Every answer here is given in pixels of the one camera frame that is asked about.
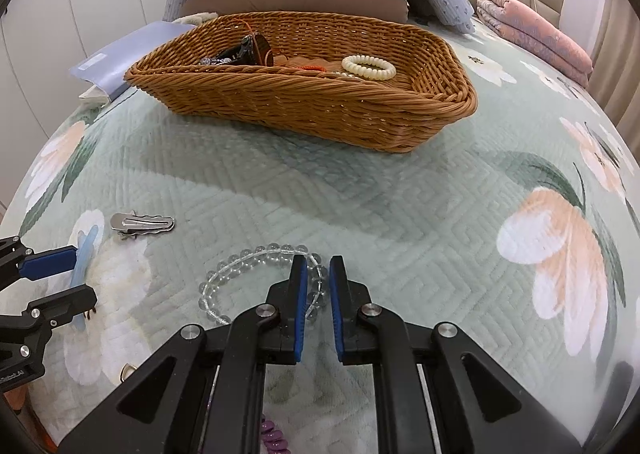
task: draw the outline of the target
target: bed sheet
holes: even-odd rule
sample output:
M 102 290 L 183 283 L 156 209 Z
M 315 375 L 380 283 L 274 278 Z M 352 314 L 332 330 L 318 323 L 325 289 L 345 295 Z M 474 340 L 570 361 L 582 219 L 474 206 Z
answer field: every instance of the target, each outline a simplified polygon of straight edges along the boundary
M 54 332 L 31 386 L 55 441 L 125 363 L 187 323 L 210 326 L 198 308 L 207 270 L 272 241 L 344 256 L 350 278 L 408 322 L 457 323 L 586 438 L 614 365 L 640 365 L 638 166 L 593 99 L 532 54 L 479 23 L 473 35 L 427 29 L 450 43 L 479 107 L 409 154 L 180 116 L 134 89 L 63 124 L 0 225 L 35 250 L 99 228 L 86 278 L 97 313 Z M 123 241 L 108 221 L 132 209 L 175 228 Z M 229 282 L 228 314 L 281 274 Z M 69 281 L 21 280 L 0 310 Z M 306 330 L 299 366 L 268 369 L 264 411 L 294 454 L 376 452 L 370 369 L 338 363 L 329 309 Z

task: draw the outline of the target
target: white label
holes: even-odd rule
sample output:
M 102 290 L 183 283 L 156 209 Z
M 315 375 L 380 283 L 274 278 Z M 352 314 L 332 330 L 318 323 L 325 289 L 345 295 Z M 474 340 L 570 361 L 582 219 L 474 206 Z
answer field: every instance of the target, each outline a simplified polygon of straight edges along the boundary
M 79 65 L 78 69 L 80 71 L 84 71 L 85 69 L 90 68 L 91 66 L 93 66 L 95 63 L 100 62 L 105 57 L 106 57 L 106 55 L 104 53 L 98 53 L 98 55 L 94 55 L 93 57 L 91 57 L 84 64 Z

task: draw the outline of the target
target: beige curtain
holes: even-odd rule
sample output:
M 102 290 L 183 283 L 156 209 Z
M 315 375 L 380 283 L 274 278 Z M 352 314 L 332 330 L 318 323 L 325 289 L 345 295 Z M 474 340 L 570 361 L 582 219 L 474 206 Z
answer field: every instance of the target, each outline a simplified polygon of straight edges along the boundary
M 640 19 L 627 0 L 606 0 L 589 92 L 640 161 Z

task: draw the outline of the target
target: silver bolt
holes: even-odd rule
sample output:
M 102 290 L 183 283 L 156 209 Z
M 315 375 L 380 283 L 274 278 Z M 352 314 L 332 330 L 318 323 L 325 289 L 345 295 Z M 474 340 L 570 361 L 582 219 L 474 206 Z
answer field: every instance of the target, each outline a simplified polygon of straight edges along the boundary
M 451 322 L 443 322 L 438 326 L 438 333 L 444 338 L 450 339 L 458 334 L 458 328 L 456 328 Z
M 382 313 L 382 308 L 373 302 L 367 302 L 360 307 L 360 311 L 367 317 L 377 317 Z
M 276 309 L 271 304 L 260 304 L 260 306 L 255 309 L 255 312 L 258 314 L 258 317 L 264 319 L 276 313 Z
M 180 330 L 180 336 L 185 340 L 193 340 L 200 335 L 200 327 L 195 324 L 189 324 Z

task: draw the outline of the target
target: silver hair clip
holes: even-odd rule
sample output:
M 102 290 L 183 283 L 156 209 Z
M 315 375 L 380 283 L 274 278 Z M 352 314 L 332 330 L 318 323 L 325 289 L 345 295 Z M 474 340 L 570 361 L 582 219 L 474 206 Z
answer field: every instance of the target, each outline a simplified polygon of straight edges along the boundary
M 142 234 L 159 234 L 168 232 L 174 228 L 173 218 L 164 216 L 139 216 L 132 211 L 131 214 L 117 213 L 111 217 L 111 228 L 123 238 L 129 238 Z

